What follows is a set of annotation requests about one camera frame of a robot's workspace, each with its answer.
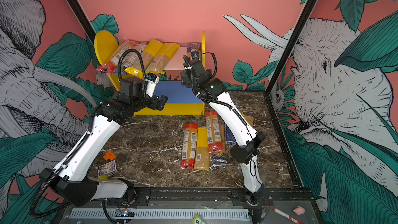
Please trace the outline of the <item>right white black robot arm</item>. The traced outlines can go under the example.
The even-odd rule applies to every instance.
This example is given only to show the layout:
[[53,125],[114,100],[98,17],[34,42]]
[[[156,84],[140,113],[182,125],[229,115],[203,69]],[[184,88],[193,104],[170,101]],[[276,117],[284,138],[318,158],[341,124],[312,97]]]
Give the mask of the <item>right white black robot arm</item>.
[[191,57],[184,55],[183,59],[184,72],[181,73],[181,84],[191,88],[198,99],[208,103],[235,137],[236,145],[230,149],[230,153],[241,167],[245,194],[242,197],[232,198],[246,204],[252,222],[260,224],[273,204],[269,190],[261,181],[257,163],[257,149],[265,140],[265,134],[256,131],[247,122],[234,105],[225,85],[215,77],[216,72],[205,70],[198,53],[193,52]]

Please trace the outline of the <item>blue yellow-ended spaghetti bag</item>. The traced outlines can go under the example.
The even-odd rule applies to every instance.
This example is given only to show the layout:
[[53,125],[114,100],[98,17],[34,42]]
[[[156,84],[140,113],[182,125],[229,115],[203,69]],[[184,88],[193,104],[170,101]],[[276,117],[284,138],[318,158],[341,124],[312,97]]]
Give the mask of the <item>blue yellow-ended spaghetti bag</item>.
[[[147,45],[148,45],[147,42],[137,42],[137,45],[133,49],[137,50],[140,54],[142,54]],[[121,68],[122,74],[125,75],[126,72],[124,72],[124,70],[128,67],[132,67],[136,61],[138,62],[138,67],[140,67],[138,55],[134,52],[127,54],[122,62],[122,68]]]

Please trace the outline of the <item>Ankara spaghetti bag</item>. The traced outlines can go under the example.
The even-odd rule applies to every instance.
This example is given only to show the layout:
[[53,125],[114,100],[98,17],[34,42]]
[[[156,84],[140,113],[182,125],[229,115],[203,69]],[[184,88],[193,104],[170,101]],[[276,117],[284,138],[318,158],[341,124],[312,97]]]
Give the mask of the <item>Ankara spaghetti bag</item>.
[[198,52],[198,54],[202,55],[202,43],[187,43],[187,56],[189,58],[192,57],[192,52]]

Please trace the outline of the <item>red-ended labelled spaghetti bag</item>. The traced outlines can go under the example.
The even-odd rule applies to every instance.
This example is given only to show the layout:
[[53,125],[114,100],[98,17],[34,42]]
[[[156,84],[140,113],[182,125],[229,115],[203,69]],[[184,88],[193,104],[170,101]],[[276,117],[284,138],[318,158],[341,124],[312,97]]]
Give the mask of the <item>red-ended labelled spaghetti bag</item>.
[[205,118],[209,153],[224,152],[217,112],[207,112]]

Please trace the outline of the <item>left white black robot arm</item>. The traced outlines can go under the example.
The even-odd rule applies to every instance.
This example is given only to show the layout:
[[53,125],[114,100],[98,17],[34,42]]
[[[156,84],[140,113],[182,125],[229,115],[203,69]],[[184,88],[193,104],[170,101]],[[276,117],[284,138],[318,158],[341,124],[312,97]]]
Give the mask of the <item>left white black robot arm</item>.
[[[105,103],[96,106],[90,117],[88,130],[73,149],[53,169],[44,169],[39,177],[44,182],[30,206],[32,218],[43,218],[73,204],[83,206],[93,200],[119,199],[124,205],[136,200],[134,185],[124,180],[101,180],[88,176],[88,171],[111,136],[144,108],[162,111],[168,98],[156,96],[159,77],[143,72],[143,78],[119,78],[120,91]],[[37,212],[43,193],[51,188],[67,200],[54,209]]]

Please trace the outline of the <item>blue Barilla spaghetti box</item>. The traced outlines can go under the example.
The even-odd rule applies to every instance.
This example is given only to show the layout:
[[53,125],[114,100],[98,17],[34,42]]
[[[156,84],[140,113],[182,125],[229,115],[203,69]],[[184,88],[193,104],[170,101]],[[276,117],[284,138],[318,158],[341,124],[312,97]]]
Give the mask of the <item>blue Barilla spaghetti box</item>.
[[227,124],[225,124],[225,140],[226,140],[226,144],[229,147],[233,147],[236,145],[236,139]]

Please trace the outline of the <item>yellow-topped spaghetti bag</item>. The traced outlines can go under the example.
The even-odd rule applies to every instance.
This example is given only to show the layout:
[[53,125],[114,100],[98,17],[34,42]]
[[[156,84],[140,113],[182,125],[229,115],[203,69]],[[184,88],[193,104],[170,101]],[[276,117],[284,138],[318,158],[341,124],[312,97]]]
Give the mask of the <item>yellow-topped spaghetti bag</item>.
[[146,72],[164,74],[165,67],[168,65],[179,47],[180,45],[176,43],[164,43],[150,65],[146,68]]
[[210,171],[210,153],[206,128],[198,128],[194,169],[207,172]]
[[[148,43],[147,47],[141,54],[143,64],[144,64],[144,69],[146,69],[150,65],[150,63],[152,62],[152,60],[154,59],[156,54],[159,52],[159,50],[161,49],[162,46],[163,46],[163,43],[156,39],[152,39]],[[126,72],[127,74],[130,74],[132,76],[136,76],[138,78],[143,78],[143,74],[144,74],[142,67],[141,67],[141,63],[140,63],[140,67],[138,67],[137,61],[133,64],[132,67],[126,68],[124,70],[124,72]]]

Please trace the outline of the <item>blue yellow crest spaghetti bag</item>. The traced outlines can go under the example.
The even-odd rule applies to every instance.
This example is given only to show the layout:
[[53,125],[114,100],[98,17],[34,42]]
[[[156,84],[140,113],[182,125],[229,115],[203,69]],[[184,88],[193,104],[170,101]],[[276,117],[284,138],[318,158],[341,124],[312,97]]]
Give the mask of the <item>blue yellow crest spaghetti bag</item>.
[[228,162],[225,153],[223,151],[213,152],[211,154],[211,163],[215,166],[226,165]]

